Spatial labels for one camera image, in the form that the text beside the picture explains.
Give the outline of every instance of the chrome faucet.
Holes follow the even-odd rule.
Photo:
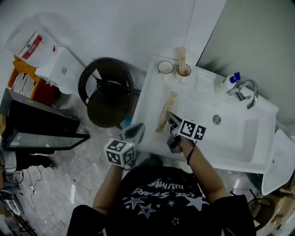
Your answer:
[[[229,91],[227,91],[227,94],[230,96],[236,94],[238,97],[238,100],[240,100],[240,101],[243,101],[245,99],[250,99],[251,96],[245,97],[244,94],[241,93],[241,89],[248,84],[252,84],[254,87],[254,95],[253,95],[252,101],[247,105],[247,109],[250,109],[255,105],[255,103],[257,102],[257,99],[258,99],[257,84],[254,80],[248,79],[242,83],[236,83],[233,88],[231,88]]]

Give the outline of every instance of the drain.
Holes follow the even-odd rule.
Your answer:
[[[221,118],[220,118],[219,115],[215,115],[215,116],[213,116],[212,121],[213,121],[214,124],[220,124]]]

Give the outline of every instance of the black wristband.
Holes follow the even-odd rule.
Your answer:
[[[194,143],[194,145],[193,145],[192,149],[190,150],[190,153],[189,153],[189,155],[188,155],[188,157],[187,157],[187,164],[188,164],[188,165],[189,165],[189,160],[190,160],[191,155],[193,154],[194,147],[195,147],[195,144],[196,144],[196,143],[197,143],[197,141]]]

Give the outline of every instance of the sink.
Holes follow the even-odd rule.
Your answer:
[[[173,75],[164,80],[157,70],[162,60],[167,59],[153,57],[132,120],[132,123],[146,125],[139,149],[185,161],[182,153],[172,154],[166,144],[168,124],[163,133],[155,133],[168,95],[174,91],[178,96],[172,112],[206,127],[205,136],[197,145],[213,167],[266,173],[278,108],[260,96],[255,106],[248,110],[247,100],[239,102],[226,91],[215,92],[216,84],[224,77],[193,65],[189,65],[192,73],[184,84]],[[245,96],[253,95],[247,88],[242,92]],[[214,124],[214,115],[221,117],[220,124]]]

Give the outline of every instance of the gray floor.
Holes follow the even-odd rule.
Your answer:
[[[32,196],[36,211],[32,207],[30,178],[24,171],[24,181],[20,184],[24,197],[18,196],[24,209],[24,218],[29,220],[32,228],[40,236],[66,235],[73,209],[86,204],[91,206],[94,196],[99,189],[110,164],[102,154],[102,149],[111,136],[118,130],[116,128],[102,129],[93,125],[87,117],[86,106],[75,96],[63,96],[56,105],[67,109],[69,114],[81,120],[80,130],[87,130],[91,138],[85,143],[70,151],[55,152],[51,158],[57,163],[58,169],[40,167],[42,180],[36,184],[37,193]],[[148,156],[143,153],[138,162]],[[181,161],[163,158],[165,166],[182,168],[191,172],[189,166]],[[246,194],[250,199],[248,188],[252,185],[245,173],[235,171],[217,170],[227,189],[240,189],[237,194]],[[32,182],[40,179],[37,167],[29,168]],[[74,204],[70,202],[71,188],[75,185]]]

